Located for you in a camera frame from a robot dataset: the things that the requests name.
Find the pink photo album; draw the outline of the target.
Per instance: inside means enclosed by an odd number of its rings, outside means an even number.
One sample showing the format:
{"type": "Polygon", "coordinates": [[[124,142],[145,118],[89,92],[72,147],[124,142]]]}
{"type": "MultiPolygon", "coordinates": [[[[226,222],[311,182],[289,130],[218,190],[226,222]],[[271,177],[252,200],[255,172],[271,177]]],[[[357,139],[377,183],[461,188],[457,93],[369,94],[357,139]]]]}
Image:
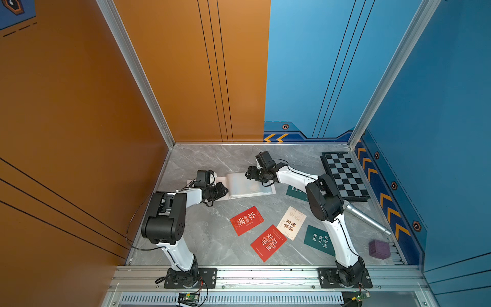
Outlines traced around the pink photo album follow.
{"type": "Polygon", "coordinates": [[[276,194],[276,189],[273,185],[266,186],[261,182],[246,179],[243,173],[229,173],[223,177],[219,177],[216,174],[214,184],[218,182],[222,182],[229,190],[225,197],[218,199],[219,201],[276,194]]]}

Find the red card white characters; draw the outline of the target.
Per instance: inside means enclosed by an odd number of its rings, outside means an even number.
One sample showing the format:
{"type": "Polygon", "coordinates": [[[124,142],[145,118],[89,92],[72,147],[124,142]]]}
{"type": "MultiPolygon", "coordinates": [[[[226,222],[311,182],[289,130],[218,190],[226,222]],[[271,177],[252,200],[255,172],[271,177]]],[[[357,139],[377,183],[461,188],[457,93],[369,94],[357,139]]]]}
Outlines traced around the red card white characters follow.
{"type": "Polygon", "coordinates": [[[264,222],[264,218],[259,213],[259,210],[254,206],[231,218],[230,222],[236,234],[241,236],[252,230],[254,227],[262,224],[264,222]]]}

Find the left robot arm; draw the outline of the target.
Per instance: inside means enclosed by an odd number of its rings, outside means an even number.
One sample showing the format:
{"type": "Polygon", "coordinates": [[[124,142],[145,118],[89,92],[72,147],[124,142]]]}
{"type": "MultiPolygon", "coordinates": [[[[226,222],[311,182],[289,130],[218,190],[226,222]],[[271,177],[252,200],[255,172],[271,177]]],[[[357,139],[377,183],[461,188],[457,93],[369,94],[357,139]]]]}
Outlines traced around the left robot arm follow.
{"type": "Polygon", "coordinates": [[[193,288],[200,282],[198,261],[184,239],[187,209],[201,203],[213,205],[228,192],[225,185],[219,182],[152,194],[143,218],[141,236],[156,245],[168,258],[171,267],[164,280],[171,286],[193,288]]]}

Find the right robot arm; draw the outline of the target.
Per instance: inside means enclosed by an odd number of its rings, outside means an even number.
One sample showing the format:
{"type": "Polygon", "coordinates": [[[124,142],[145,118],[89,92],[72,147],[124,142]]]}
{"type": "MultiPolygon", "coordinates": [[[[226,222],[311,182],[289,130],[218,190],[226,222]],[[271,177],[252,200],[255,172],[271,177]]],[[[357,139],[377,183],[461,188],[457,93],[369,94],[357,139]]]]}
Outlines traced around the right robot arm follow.
{"type": "Polygon", "coordinates": [[[338,282],[344,287],[353,287],[360,285],[368,276],[364,260],[356,252],[347,230],[344,199],[333,178],[327,174],[306,174],[290,169],[283,163],[270,169],[250,166],[245,177],[264,184],[291,185],[306,193],[312,214],[323,222],[331,239],[336,257],[338,282]]]}

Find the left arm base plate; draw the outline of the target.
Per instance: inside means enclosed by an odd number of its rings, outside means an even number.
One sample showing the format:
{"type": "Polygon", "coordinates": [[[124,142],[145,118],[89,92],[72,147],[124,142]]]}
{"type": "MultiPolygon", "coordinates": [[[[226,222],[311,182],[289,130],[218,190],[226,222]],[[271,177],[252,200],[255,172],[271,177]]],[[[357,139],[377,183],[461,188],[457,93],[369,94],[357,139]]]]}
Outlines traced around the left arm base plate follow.
{"type": "Polygon", "coordinates": [[[208,289],[214,289],[217,281],[217,268],[199,267],[188,272],[168,269],[163,285],[165,289],[199,289],[201,282],[208,289]]]}

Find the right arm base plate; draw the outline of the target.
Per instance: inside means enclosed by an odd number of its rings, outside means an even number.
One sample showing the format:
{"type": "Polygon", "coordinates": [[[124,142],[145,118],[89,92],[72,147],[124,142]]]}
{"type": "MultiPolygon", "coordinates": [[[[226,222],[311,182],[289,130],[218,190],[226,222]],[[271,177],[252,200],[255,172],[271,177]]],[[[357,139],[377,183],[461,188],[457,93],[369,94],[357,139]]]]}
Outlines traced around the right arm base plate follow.
{"type": "Polygon", "coordinates": [[[362,289],[373,288],[372,279],[367,269],[365,269],[363,274],[358,276],[358,279],[350,286],[342,284],[341,279],[338,276],[337,268],[320,267],[317,269],[317,273],[322,289],[357,289],[359,285],[361,285],[362,289]]]}

